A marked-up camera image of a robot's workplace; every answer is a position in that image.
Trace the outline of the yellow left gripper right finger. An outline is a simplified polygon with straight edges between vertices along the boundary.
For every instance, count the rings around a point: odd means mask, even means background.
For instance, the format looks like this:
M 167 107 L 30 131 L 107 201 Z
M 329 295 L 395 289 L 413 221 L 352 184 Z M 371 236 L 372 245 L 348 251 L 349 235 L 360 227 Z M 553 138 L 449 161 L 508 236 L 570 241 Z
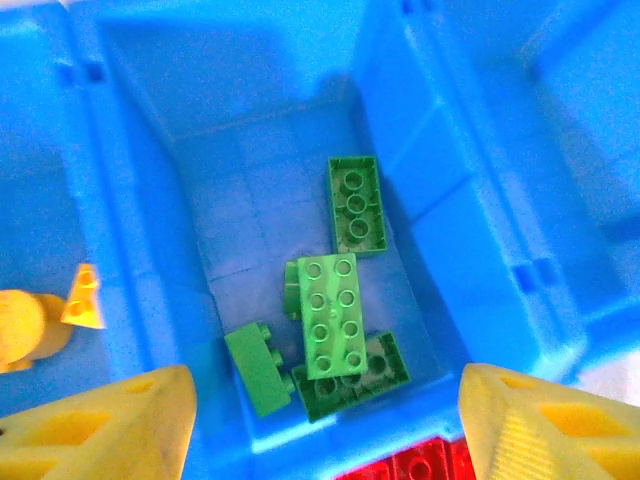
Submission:
M 488 364 L 458 408 L 477 480 L 640 480 L 640 408 Z

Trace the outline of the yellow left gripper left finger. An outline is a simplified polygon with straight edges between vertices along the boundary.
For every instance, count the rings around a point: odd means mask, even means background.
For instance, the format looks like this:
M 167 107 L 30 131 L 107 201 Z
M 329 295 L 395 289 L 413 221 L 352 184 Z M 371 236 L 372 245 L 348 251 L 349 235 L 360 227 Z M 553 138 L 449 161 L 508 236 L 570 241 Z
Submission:
M 0 480 L 181 480 L 196 417 L 183 366 L 0 418 Z

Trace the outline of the small green lego brick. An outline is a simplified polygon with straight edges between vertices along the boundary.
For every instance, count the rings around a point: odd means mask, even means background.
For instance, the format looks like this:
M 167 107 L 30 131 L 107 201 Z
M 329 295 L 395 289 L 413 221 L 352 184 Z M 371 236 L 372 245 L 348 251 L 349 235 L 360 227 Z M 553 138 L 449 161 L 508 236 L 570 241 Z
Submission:
M 284 311 L 292 320 L 301 317 L 300 285 L 298 266 L 295 261 L 287 261 L 284 270 Z

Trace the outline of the red lego brick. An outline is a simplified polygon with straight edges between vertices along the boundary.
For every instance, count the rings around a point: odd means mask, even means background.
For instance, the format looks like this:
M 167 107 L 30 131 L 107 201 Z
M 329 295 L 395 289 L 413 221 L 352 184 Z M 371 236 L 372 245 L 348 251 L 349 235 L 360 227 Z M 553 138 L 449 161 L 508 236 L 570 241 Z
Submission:
M 436 437 L 335 480 L 476 480 L 476 475 L 464 437 Z

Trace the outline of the green lego plate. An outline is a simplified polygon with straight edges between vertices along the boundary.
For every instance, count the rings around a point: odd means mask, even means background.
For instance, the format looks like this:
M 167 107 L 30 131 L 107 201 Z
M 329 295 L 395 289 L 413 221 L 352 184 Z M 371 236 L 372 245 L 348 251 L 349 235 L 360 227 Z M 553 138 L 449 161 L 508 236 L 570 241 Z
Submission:
M 311 380 L 367 370 L 366 339 L 353 253 L 297 260 L 306 375 Z

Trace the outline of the yellow wedge lego piece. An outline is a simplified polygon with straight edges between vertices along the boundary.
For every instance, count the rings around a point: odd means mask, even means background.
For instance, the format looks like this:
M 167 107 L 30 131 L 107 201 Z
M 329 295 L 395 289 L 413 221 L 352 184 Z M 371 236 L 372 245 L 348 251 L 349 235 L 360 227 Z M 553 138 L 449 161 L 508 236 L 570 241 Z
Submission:
M 98 293 L 100 280 L 95 267 L 88 263 L 78 265 L 65 303 L 61 322 L 89 329 L 106 328 Z

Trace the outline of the yellow round lego piece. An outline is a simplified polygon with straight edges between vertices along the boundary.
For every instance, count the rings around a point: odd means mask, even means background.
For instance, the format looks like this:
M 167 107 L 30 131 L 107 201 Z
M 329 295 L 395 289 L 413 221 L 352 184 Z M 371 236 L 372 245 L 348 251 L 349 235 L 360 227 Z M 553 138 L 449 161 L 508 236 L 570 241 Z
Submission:
M 64 308 L 53 294 L 0 290 L 0 374 L 29 369 L 67 345 L 73 326 L 61 322 Z

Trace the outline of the blue three-compartment plastic bin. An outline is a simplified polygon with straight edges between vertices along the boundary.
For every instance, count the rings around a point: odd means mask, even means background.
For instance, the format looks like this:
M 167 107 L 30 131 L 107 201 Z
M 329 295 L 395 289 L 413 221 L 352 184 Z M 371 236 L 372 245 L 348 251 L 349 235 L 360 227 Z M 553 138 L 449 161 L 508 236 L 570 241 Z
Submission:
M 409 383 L 259 417 L 224 342 L 333 250 L 328 163 L 377 160 L 369 333 Z M 0 10 L 0 289 L 96 267 L 106 326 L 0 375 L 0 416 L 169 365 L 184 480 L 326 480 L 461 435 L 469 362 L 574 383 L 640 349 L 640 0 L 84 0 Z

